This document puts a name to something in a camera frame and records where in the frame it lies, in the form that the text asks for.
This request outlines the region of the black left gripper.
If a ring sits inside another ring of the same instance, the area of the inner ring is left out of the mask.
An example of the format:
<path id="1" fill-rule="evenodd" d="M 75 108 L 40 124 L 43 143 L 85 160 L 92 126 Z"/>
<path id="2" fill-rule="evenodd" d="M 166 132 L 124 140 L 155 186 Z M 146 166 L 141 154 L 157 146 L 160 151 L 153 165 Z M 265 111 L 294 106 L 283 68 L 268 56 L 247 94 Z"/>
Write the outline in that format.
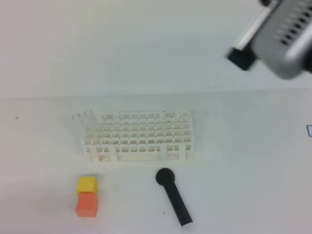
<path id="1" fill-rule="evenodd" d="M 243 71 L 248 71 L 257 60 L 257 56 L 252 50 L 252 41 L 278 6 L 277 0 L 260 0 L 259 2 L 263 6 L 263 9 L 248 24 L 247 28 L 226 55 L 226 58 L 230 62 Z"/>

